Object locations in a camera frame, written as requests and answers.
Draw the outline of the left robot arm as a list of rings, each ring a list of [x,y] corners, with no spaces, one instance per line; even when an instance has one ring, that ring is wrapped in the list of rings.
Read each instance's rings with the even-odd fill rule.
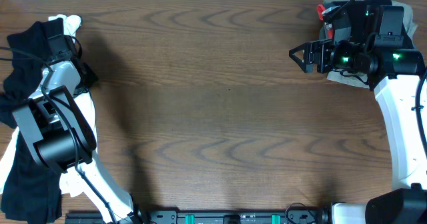
[[[133,197],[101,162],[93,129],[73,93],[86,70],[70,35],[48,38],[51,55],[43,61],[42,80],[12,114],[36,164],[70,174],[70,185],[87,195],[103,223],[144,223]]]

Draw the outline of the white t-shirt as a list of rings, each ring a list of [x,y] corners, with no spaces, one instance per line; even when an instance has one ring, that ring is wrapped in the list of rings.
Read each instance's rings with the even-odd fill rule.
[[[81,27],[81,17],[77,15],[62,15],[50,16],[49,21],[61,18],[63,20],[63,32],[66,35],[76,36],[77,30]],[[74,98],[77,106],[80,108],[83,116],[86,118],[91,130],[94,133],[95,140],[97,140],[96,130],[96,113],[93,99],[89,96],[89,93],[79,94]],[[17,140],[18,140],[19,128],[16,127],[11,136],[11,140],[7,146],[5,153],[1,158],[1,194],[5,190],[5,183],[8,177],[11,176],[11,168],[15,160],[15,154],[17,152]],[[66,174],[61,174],[59,180],[59,188],[61,194],[69,194],[70,197],[76,197],[83,193],[83,189],[79,186],[79,183],[75,180],[77,173],[70,171]]]

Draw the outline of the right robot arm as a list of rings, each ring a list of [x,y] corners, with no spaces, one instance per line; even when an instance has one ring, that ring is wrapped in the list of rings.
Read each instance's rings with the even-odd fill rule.
[[[366,75],[382,112],[392,157],[392,190],[365,204],[335,203],[328,223],[426,222],[426,66],[407,46],[404,8],[367,5],[357,19],[318,6],[325,38],[290,50],[305,73]]]

